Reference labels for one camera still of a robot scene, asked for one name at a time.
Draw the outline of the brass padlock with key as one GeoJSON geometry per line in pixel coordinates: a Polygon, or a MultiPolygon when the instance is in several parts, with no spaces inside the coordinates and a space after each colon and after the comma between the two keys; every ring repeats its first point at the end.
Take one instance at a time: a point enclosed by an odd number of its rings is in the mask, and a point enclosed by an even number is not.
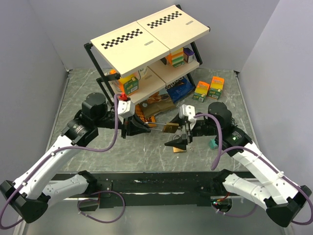
{"type": "Polygon", "coordinates": [[[182,126],[179,126],[178,123],[157,123],[157,122],[147,122],[148,126],[155,131],[160,131],[163,133],[175,133],[176,131],[181,131],[182,126]]]}

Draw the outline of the large brass padlock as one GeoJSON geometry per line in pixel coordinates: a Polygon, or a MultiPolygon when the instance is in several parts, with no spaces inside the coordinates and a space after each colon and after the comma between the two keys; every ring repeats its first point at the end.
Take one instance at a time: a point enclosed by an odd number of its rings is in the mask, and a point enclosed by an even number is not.
{"type": "MultiPolygon", "coordinates": [[[[180,136],[179,135],[174,135],[173,136],[173,140],[176,140],[178,139],[180,136]]],[[[180,149],[180,148],[176,148],[176,147],[173,147],[173,152],[174,153],[182,153],[182,152],[186,152],[187,150],[185,149],[180,149]]]]}

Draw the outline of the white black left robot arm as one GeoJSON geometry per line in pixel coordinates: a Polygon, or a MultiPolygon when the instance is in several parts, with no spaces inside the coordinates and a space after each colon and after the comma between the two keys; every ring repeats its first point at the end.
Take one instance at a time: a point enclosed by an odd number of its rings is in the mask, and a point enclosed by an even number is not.
{"type": "Polygon", "coordinates": [[[49,183],[80,151],[109,151],[119,130],[124,138],[151,131],[149,125],[135,114],[135,105],[130,98],[115,94],[113,99],[113,107],[109,109],[104,94],[89,94],[51,148],[23,175],[14,181],[3,181],[0,191],[6,199],[5,205],[11,206],[23,221],[36,221],[49,207],[65,198],[78,194],[90,197],[96,193],[97,179],[87,171],[81,171],[68,180],[49,183]],[[99,135],[99,128],[114,130],[111,143],[103,149],[88,148],[87,145],[99,135]]]}

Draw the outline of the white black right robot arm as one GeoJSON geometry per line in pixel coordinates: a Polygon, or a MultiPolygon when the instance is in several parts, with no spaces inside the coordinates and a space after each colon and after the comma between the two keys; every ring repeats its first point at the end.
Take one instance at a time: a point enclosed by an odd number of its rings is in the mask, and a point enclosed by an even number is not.
{"type": "Polygon", "coordinates": [[[242,164],[257,180],[252,183],[229,170],[222,170],[215,177],[214,191],[219,195],[234,193],[263,208],[269,218],[281,227],[289,224],[310,225],[313,220],[297,222],[295,217],[308,204],[313,206],[312,191],[290,180],[283,171],[274,166],[261,152],[252,138],[238,127],[232,113],[222,102],[213,102],[207,113],[196,113],[195,107],[181,105],[172,120],[185,126],[186,133],[166,146],[183,149],[194,137],[214,136],[218,154],[211,169],[217,168],[221,156],[228,154],[242,164]]]}

